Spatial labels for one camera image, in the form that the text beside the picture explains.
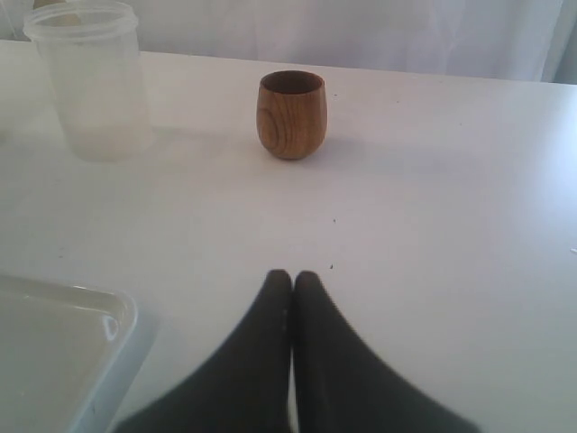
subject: table surface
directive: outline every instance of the table surface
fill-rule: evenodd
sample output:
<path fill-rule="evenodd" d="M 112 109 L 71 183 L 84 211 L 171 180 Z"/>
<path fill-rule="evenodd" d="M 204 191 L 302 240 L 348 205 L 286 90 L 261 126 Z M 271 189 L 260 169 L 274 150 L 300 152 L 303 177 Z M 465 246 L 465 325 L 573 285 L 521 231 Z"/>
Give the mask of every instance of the table surface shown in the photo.
<path fill-rule="evenodd" d="M 574 431 L 577 88 L 306 67 L 328 134 L 284 162 L 255 103 L 286 65 L 143 53 L 157 143 L 103 165 L 65 148 L 33 46 L 0 59 L 0 271 L 126 290 L 160 320 L 118 419 L 285 268 L 317 271 L 387 363 L 484 431 Z"/>

